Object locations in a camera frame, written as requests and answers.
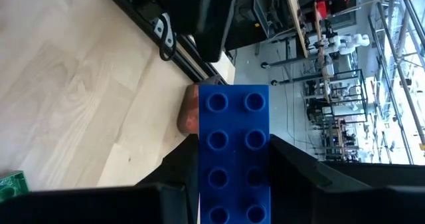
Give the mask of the black aluminium table frame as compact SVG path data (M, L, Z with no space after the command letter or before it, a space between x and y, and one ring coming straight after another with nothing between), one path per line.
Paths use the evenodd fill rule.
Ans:
M147 21L130 0L112 0L157 46L160 38L154 34L154 26ZM209 62L203 62L195 50L195 45L188 37L178 36L183 49L177 49L175 56L171 59L193 82L199 82L207 78L219 77L219 84L228 84L218 73L218 70Z

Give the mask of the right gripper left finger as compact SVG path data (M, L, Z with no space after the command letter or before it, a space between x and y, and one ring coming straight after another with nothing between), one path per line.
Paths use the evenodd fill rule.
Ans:
M198 143L196 134L187 136L137 183L143 194L143 224L197 224Z

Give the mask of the black equipment case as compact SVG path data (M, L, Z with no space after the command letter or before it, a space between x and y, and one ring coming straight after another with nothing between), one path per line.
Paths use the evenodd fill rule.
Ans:
M267 18L256 0L239 5L226 38L226 50L239 49L268 38Z

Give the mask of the wooden workbench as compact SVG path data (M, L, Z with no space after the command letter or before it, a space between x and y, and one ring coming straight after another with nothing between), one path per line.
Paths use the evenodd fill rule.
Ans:
M300 21L301 9L299 6L299 1L287 0L287 3L288 3L288 7L293 19L294 27L296 28L297 37L301 45L301 50L299 51L299 53L302 53L302 56L304 58L307 58L309 56L309 53L305 47L305 39L304 39L305 35L303 32L303 29L301 28L301 21Z

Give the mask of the white humanoid robot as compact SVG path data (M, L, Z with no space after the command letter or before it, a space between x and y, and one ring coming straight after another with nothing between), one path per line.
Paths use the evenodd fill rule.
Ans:
M357 47L367 47L370 45L368 35L336 35L328 39L329 44L325 49L325 54L339 53L348 55L353 53Z

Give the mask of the translucent grey plastic bin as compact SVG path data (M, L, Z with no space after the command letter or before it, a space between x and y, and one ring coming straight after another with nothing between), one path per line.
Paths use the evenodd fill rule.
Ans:
M219 75L190 84L186 87L177 117L177 128L183 135L199 133L199 86L217 85Z

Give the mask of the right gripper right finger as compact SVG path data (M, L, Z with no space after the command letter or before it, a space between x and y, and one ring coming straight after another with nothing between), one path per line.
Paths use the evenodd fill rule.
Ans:
M270 136L271 224L350 224L343 195L371 186Z

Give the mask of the green 2x4 toy brick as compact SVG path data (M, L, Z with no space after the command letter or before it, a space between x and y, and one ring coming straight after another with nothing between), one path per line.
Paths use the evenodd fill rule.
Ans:
M0 203L29 192L30 190L23 171L0 174Z

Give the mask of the blue 2x4 toy brick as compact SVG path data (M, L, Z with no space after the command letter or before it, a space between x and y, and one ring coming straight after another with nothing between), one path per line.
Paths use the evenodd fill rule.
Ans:
M270 224L266 85L199 87L201 224Z

